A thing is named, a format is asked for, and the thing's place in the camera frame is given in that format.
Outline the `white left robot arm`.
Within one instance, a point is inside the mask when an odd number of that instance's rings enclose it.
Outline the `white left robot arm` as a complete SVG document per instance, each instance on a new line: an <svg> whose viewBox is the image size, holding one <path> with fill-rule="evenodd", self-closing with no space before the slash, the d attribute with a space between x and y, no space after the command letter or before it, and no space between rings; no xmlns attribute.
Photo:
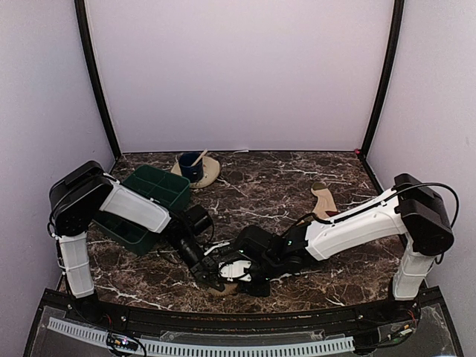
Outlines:
<svg viewBox="0 0 476 357"><path fill-rule="evenodd" d="M79 299L75 310L87 323L99 324L105 318L104 306L90 296L94 282L86 238L92 222L138 256L165 239L198 283L218 292L225 290L218 264L196 241L214 225L201 205L187 206L189 183L148 166L121 182L96 161L87 161L51 187L48 233L57 242L59 267L69 291Z"/></svg>

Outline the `green plastic divided tray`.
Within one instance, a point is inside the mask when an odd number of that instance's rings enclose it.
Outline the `green plastic divided tray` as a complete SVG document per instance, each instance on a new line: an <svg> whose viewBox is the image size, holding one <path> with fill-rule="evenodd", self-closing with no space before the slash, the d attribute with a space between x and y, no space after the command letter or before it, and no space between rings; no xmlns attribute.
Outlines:
<svg viewBox="0 0 476 357"><path fill-rule="evenodd" d="M94 223L128 251L143 256L172 223L172 213L190 201L190 181L142 165L124 181L112 180L112 191L94 216Z"/></svg>

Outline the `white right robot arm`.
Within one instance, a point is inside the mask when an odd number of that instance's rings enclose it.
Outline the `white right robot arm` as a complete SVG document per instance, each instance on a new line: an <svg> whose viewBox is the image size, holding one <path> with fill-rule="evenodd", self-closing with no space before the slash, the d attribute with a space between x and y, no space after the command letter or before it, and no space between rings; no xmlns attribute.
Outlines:
<svg viewBox="0 0 476 357"><path fill-rule="evenodd" d="M437 257L454 244L457 219L448 216L438 187L452 190L446 184L421 182L403 173L376 198L330 218L307 213L279 235L249 225L234 241L238 256L219 262L219 277L253 289L267 289L274 277L298 273L374 240L404 236L407 243L391 280L391 297L379 307L380 317L394 323L408 311L408 300L418 295Z"/></svg>

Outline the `striped brown red sock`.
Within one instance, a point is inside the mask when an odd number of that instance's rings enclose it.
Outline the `striped brown red sock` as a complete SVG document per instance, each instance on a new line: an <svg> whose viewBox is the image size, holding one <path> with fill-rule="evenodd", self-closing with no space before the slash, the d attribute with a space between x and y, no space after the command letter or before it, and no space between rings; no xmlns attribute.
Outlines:
<svg viewBox="0 0 476 357"><path fill-rule="evenodd" d="M317 198L317 203L312 210L312 214L307 215L304 219L299 221L299 225L303 224L306 220L314 219L328 219L338 214L338 209L335 205L334 198L329 188L320 182L315 182L311 187L311 193Z"/></svg>

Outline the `tan sock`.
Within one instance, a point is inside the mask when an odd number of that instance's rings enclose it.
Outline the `tan sock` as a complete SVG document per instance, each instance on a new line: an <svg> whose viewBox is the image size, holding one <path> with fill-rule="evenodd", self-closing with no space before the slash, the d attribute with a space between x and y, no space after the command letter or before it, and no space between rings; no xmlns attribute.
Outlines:
<svg viewBox="0 0 476 357"><path fill-rule="evenodd" d="M239 284L238 283L223 283L221 285L222 290L214 289L210 287L208 292L215 297L225 297L229 295L234 295L238 292Z"/></svg>

